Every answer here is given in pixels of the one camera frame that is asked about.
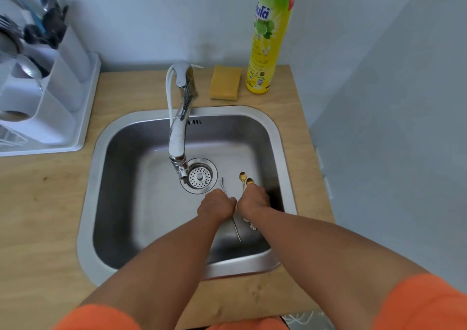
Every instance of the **chrome faucet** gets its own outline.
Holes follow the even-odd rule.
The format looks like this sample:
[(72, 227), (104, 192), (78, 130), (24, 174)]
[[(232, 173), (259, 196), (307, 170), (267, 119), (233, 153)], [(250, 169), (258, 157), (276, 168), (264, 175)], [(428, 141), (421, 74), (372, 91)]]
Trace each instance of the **chrome faucet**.
[(184, 183), (188, 181), (188, 164), (185, 155), (186, 123), (190, 116), (191, 104), (198, 97), (193, 68), (188, 62), (177, 62), (173, 65), (177, 77), (177, 87), (183, 98), (183, 104), (177, 111), (169, 135), (169, 157)]

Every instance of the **forearm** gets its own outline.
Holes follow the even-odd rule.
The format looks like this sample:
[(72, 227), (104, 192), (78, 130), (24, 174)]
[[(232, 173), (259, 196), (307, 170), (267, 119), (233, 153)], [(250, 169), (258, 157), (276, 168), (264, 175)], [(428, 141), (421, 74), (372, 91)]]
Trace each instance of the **forearm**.
[(84, 304), (107, 304), (145, 329), (177, 324), (203, 275), (219, 224), (198, 216), (157, 239), (97, 288)]
[(389, 291), (425, 269), (345, 228), (260, 208), (249, 216), (337, 329), (370, 329)]

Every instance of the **faucet handle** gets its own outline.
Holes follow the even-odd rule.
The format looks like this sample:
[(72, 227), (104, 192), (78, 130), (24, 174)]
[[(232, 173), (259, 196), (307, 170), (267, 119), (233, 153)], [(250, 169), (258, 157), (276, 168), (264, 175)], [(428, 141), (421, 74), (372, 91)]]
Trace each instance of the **faucet handle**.
[(177, 76), (176, 84), (179, 88), (186, 86), (187, 80), (193, 78), (193, 68), (186, 61), (179, 61), (173, 64), (173, 69)]

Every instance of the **lime image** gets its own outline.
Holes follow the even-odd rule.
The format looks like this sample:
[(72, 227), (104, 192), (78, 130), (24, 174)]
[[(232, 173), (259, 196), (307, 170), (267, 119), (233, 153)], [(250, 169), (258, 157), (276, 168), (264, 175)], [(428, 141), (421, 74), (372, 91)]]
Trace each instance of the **lime image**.
[(266, 27), (266, 25), (264, 24), (262, 20), (258, 20), (256, 22), (256, 31), (260, 35), (264, 35), (268, 31), (268, 28)]
[(265, 22), (268, 32), (272, 32), (272, 30), (274, 30), (274, 22), (272, 20), (266, 20)]

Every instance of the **sink basin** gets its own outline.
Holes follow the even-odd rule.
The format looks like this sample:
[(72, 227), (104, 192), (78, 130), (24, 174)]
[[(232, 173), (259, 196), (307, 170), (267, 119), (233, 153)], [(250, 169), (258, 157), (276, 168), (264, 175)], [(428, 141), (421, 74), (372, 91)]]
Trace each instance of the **sink basin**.
[[(78, 258), (100, 285), (141, 249), (196, 216), (205, 193), (239, 199), (244, 171), (266, 188), (275, 209), (296, 214), (279, 131), (245, 106), (192, 109), (186, 128), (190, 182), (168, 155), (167, 110), (127, 114), (97, 139), (78, 233)], [(258, 230), (234, 214), (216, 233), (204, 278), (265, 272), (279, 260)]]

